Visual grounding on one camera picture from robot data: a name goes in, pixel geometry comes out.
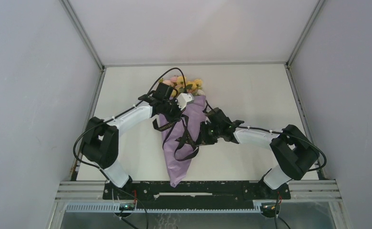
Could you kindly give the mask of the pink purple wrapping paper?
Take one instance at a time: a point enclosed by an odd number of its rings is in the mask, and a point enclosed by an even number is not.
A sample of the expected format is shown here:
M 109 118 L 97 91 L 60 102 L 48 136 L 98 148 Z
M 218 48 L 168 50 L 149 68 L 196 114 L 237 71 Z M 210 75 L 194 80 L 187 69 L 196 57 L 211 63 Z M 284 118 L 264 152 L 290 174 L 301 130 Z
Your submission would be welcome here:
M 198 153 L 197 138 L 200 124 L 206 121 L 203 110 L 206 107 L 206 96 L 194 97 L 194 102 L 188 104 L 182 113 L 181 120 L 175 125 L 169 125 L 166 118 L 160 114 L 159 124 L 164 131 L 163 151 L 170 185 L 176 187 L 186 177 L 192 158 Z

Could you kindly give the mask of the white pink rose stem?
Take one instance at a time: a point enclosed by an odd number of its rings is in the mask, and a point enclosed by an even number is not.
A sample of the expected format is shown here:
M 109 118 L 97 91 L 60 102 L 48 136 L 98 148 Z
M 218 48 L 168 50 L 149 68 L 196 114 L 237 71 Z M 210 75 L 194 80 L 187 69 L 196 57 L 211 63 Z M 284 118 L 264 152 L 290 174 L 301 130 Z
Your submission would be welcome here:
M 199 90 L 196 91 L 196 95 L 201 96 L 201 95 L 205 95 L 205 93 L 204 93 L 204 91 L 199 89 Z

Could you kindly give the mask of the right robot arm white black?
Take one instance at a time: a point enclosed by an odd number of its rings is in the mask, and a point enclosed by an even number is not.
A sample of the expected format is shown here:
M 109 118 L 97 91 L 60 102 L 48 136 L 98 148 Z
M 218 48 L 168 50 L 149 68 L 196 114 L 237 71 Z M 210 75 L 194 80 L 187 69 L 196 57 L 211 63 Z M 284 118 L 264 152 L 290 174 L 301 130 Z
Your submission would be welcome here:
M 259 191 L 264 198 L 273 198 L 282 185 L 301 180 L 307 172 L 314 171 L 312 166 L 320 156 L 326 159 L 295 125 L 276 130 L 244 126 L 244 121 L 231 121 L 219 108 L 210 110 L 206 116 L 208 120 L 200 125 L 197 145 L 214 145 L 222 138 L 235 144 L 254 144 L 273 153 L 278 165 L 260 180 Z

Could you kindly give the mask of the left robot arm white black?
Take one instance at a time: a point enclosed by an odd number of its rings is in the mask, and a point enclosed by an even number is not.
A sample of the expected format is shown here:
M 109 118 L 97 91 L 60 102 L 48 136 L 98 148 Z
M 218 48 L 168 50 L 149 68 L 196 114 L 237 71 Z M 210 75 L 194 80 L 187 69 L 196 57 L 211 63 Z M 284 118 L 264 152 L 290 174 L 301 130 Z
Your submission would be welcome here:
M 126 111 L 100 119 L 92 117 L 86 130 L 73 146 L 73 154 L 79 159 L 81 153 L 88 159 L 86 165 L 97 168 L 115 187 L 114 192 L 122 199 L 133 192 L 131 177 L 119 162 L 119 138 L 140 122 L 155 115 L 163 115 L 168 122 L 178 122 L 186 106 L 193 102 L 193 95 L 180 93 L 171 97 L 173 87 L 159 83 L 155 90 L 141 95 L 139 102 Z

